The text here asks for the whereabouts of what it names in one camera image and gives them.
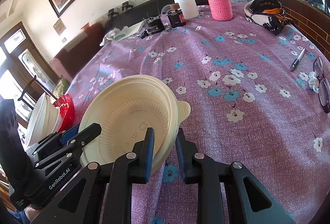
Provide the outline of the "cream plastic bowl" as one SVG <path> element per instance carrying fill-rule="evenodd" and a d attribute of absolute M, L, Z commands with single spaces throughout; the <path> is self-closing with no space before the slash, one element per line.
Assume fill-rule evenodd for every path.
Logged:
<path fill-rule="evenodd" d="M 48 135 L 58 132 L 63 118 L 60 115 L 60 108 L 55 107 L 50 97 L 43 93 L 38 99 L 27 126 L 27 133 L 24 148 L 31 146 Z"/>

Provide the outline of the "cream bowl with tab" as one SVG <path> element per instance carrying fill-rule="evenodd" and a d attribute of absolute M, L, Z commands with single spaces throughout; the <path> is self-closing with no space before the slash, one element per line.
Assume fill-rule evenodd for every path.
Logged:
<path fill-rule="evenodd" d="M 80 163 L 86 166 L 90 162 L 114 162 L 144 140 L 151 127 L 151 172 L 155 173 L 169 156 L 179 125 L 190 112 L 190 105 L 177 100 L 171 89 L 155 77 L 132 75 L 118 80 L 101 91 L 84 112 L 79 130 L 98 123 L 101 133 L 83 148 Z"/>

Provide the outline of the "wooden chair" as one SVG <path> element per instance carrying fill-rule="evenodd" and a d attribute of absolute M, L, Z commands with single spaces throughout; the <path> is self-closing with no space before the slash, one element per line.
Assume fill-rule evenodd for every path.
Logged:
<path fill-rule="evenodd" d="M 45 87 L 40 81 L 38 81 L 37 76 L 34 75 L 33 79 L 28 82 L 26 87 L 23 89 L 21 96 L 18 98 L 18 101 L 22 101 L 25 104 L 28 104 L 26 100 L 24 100 L 25 94 L 27 94 L 31 99 L 33 99 L 35 102 L 41 97 L 42 93 L 40 91 L 37 91 L 37 89 L 40 88 L 48 94 L 50 97 L 53 97 L 55 100 L 58 100 L 58 98 L 49 91 L 47 87 Z"/>

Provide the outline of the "purple floral tablecloth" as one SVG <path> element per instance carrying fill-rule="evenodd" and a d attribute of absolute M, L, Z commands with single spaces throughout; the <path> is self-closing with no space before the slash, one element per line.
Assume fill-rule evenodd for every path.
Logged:
<path fill-rule="evenodd" d="M 115 81 L 156 77 L 191 106 L 187 140 L 218 162 L 242 162 L 296 223 L 308 223 L 329 192 L 329 115 L 308 75 L 320 57 L 328 77 L 329 61 L 296 28 L 275 36 L 245 19 L 243 3 L 232 9 L 218 22 L 201 6 L 184 27 L 105 45 L 68 89 L 75 122 Z"/>

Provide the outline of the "dark purple eyeglasses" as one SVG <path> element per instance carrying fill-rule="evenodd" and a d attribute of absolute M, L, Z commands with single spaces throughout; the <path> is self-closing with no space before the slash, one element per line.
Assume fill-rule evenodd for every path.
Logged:
<path fill-rule="evenodd" d="M 329 81 L 324 76 L 323 63 L 320 57 L 317 57 L 313 63 L 313 72 L 316 73 L 318 80 L 318 96 L 324 113 L 329 113 Z"/>

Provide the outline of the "crystal glass ball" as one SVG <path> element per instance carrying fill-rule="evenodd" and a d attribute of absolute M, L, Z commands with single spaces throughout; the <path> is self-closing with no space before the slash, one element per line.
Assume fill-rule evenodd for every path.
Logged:
<path fill-rule="evenodd" d="M 314 93 L 319 93 L 319 80 L 317 78 L 316 72 L 310 72 L 308 75 L 308 85 L 311 91 Z"/>

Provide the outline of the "silver pen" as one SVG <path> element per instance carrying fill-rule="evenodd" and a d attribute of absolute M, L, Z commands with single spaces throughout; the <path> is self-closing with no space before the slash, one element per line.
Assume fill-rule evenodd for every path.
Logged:
<path fill-rule="evenodd" d="M 294 60 L 294 62 L 290 66 L 290 71 L 291 72 L 296 69 L 296 67 L 298 66 L 300 60 L 303 58 L 304 54 L 305 54 L 305 48 L 302 49 L 302 51 L 300 52 L 300 54 L 298 55 L 298 57 Z"/>

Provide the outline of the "white crumpled cloth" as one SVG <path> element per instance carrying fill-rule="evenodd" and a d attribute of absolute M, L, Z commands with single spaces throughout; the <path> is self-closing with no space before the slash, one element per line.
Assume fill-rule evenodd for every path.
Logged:
<path fill-rule="evenodd" d="M 105 46 L 108 42 L 120 41 L 126 37 L 128 27 L 125 26 L 123 29 L 114 28 L 105 34 L 103 37 L 100 47 Z"/>

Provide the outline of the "white paper pad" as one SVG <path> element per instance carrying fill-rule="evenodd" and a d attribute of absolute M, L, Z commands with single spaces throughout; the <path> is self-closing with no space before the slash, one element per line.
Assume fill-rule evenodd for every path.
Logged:
<path fill-rule="evenodd" d="M 120 41 L 132 35 L 138 34 L 145 25 L 145 20 L 134 24 L 133 26 L 125 26 L 118 34 L 115 35 L 114 40 Z"/>

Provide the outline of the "black battery box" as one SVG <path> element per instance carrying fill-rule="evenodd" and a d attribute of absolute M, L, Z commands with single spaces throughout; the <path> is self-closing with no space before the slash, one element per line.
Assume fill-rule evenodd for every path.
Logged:
<path fill-rule="evenodd" d="M 164 24 L 160 16 L 150 17 L 146 20 L 147 30 L 152 35 L 160 33 L 165 30 Z"/>

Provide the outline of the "brown wooden window ledge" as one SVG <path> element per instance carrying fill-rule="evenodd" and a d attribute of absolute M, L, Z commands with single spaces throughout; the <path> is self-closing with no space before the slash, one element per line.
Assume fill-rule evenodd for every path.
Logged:
<path fill-rule="evenodd" d="M 329 16 L 301 0 L 278 0 L 302 31 L 329 60 Z"/>

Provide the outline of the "black sofa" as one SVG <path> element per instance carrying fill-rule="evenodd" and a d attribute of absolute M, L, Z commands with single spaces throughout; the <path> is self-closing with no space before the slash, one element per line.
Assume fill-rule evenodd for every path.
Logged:
<path fill-rule="evenodd" d="M 196 4 L 208 5 L 207 0 L 195 0 Z M 128 9 L 125 12 L 115 15 L 113 9 L 108 11 L 108 20 L 104 26 L 105 32 L 109 32 L 114 28 L 122 29 L 124 26 L 130 27 L 134 24 L 141 22 L 147 15 L 158 16 L 162 8 L 166 5 L 173 4 L 174 0 L 150 0 L 138 6 Z"/>

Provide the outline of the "white plastic jar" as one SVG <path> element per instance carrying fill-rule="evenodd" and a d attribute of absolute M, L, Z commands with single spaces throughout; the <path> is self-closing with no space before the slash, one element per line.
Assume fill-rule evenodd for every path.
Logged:
<path fill-rule="evenodd" d="M 179 4 L 186 20 L 193 19 L 199 15 L 195 0 L 174 0 L 174 2 Z"/>

